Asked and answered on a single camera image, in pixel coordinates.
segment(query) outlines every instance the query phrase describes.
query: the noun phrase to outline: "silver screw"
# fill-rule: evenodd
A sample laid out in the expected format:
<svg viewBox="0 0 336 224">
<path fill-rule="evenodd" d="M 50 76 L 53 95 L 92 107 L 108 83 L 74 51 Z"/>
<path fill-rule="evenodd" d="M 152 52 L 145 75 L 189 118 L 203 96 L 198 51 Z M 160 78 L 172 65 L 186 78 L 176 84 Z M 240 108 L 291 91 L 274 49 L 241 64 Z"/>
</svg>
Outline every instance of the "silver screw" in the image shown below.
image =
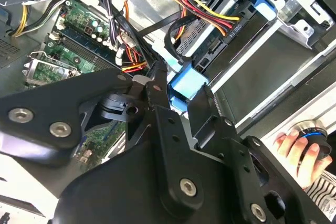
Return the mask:
<svg viewBox="0 0 336 224">
<path fill-rule="evenodd" d="M 257 139 L 257 138 L 253 138 L 253 142 L 255 143 L 255 145 L 257 145 L 257 146 L 260 146 L 261 145 L 261 143 L 260 143 L 260 140 L 259 139 Z"/>
<path fill-rule="evenodd" d="M 71 134 L 71 127 L 69 124 L 63 122 L 53 123 L 50 128 L 50 133 L 55 137 L 67 137 Z"/>
<path fill-rule="evenodd" d="M 264 210 L 258 204 L 251 205 L 252 214 L 261 222 L 266 221 L 266 214 Z"/>
<path fill-rule="evenodd" d="M 224 119 L 224 122 L 225 122 L 227 125 L 232 126 L 232 122 L 231 122 L 228 118 Z"/>
<path fill-rule="evenodd" d="M 120 79 L 122 81 L 126 81 L 126 77 L 123 76 L 122 74 L 119 74 L 117 77 L 118 77 L 118 79 Z"/>
<path fill-rule="evenodd" d="M 16 123 L 28 123 L 34 118 L 34 114 L 29 109 L 16 108 L 8 113 L 8 117 Z"/>
<path fill-rule="evenodd" d="M 195 184 L 187 178 L 182 178 L 180 181 L 180 188 L 189 197 L 194 197 L 197 193 Z"/>
<path fill-rule="evenodd" d="M 153 88 L 155 88 L 158 91 L 162 91 L 162 89 L 158 85 L 154 85 Z"/>
</svg>

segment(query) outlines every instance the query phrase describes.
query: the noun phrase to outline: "black knob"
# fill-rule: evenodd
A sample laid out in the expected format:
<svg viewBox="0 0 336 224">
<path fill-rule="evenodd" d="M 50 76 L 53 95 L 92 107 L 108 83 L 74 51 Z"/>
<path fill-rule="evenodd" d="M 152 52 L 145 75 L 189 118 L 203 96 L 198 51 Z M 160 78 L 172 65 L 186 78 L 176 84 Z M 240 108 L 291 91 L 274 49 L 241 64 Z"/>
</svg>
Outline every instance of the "black knob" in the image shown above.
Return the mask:
<svg viewBox="0 0 336 224">
<path fill-rule="evenodd" d="M 302 156 L 304 156 L 308 148 L 316 143 L 320 146 L 320 152 L 317 157 L 318 160 L 324 159 L 331 153 L 331 146 L 327 143 L 327 133 L 322 128 L 308 128 L 300 131 L 299 138 L 305 137 L 308 140 L 308 145 L 304 149 Z"/>
</svg>

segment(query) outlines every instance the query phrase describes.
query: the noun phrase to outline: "black metal arm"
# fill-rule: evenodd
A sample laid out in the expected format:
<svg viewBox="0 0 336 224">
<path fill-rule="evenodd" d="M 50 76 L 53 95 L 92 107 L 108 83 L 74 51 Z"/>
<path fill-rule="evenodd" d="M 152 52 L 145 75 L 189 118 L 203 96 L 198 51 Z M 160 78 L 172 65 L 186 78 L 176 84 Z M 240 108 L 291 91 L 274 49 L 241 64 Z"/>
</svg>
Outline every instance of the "black metal arm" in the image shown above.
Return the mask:
<svg viewBox="0 0 336 224">
<path fill-rule="evenodd" d="M 259 139 L 237 135 L 207 86 L 188 107 L 191 150 L 165 66 L 152 73 L 102 70 L 0 99 L 0 151 L 47 165 L 66 163 L 85 132 L 127 122 L 126 150 L 74 180 L 53 223 L 329 223 Z"/>
</svg>

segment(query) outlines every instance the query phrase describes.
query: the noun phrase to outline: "blue ring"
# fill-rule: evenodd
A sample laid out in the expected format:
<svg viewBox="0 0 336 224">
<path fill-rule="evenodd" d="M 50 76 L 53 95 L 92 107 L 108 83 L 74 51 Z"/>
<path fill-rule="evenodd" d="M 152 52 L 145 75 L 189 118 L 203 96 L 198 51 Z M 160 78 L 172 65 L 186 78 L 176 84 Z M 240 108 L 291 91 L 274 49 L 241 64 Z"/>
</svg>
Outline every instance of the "blue ring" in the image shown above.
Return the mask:
<svg viewBox="0 0 336 224">
<path fill-rule="evenodd" d="M 307 137 L 307 136 L 312 136 L 312 135 L 323 135 L 323 134 L 321 132 L 311 132 L 311 133 L 307 133 L 306 135 L 302 137 Z"/>
</svg>

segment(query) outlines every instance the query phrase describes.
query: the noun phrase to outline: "human hand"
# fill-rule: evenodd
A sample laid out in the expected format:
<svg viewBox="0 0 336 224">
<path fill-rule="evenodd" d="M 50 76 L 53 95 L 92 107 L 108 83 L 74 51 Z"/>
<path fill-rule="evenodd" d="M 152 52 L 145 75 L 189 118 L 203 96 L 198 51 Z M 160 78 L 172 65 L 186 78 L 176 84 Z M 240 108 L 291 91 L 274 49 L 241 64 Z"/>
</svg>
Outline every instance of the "human hand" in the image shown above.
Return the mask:
<svg viewBox="0 0 336 224">
<path fill-rule="evenodd" d="M 272 146 L 272 152 L 296 182 L 305 189 L 320 177 L 326 167 L 332 163 L 332 158 L 328 156 L 322 160 L 316 160 L 320 146 L 314 143 L 300 162 L 308 140 L 305 137 L 297 140 L 298 136 L 297 130 L 293 130 L 287 136 L 284 133 L 280 134 Z"/>
</svg>

